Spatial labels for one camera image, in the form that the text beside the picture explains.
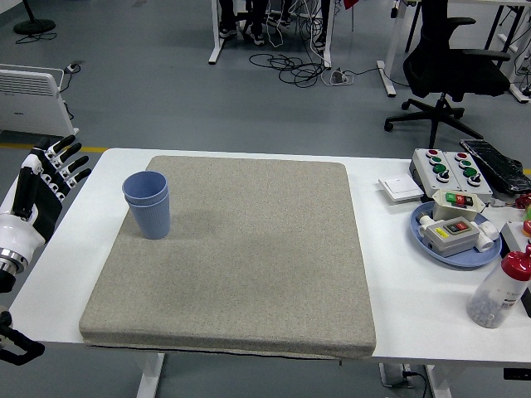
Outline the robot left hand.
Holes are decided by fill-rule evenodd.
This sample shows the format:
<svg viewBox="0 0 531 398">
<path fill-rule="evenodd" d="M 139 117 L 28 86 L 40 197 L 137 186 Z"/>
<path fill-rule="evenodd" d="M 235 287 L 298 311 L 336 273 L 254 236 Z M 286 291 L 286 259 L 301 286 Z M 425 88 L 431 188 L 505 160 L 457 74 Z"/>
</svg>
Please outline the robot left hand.
<svg viewBox="0 0 531 398">
<path fill-rule="evenodd" d="M 62 202 L 91 170 L 80 168 L 86 156 L 74 159 L 82 145 L 74 135 L 51 143 L 44 138 L 22 162 L 15 182 L 1 205 L 1 257 L 25 268 L 36 248 L 47 243 L 56 228 Z"/>
</svg>

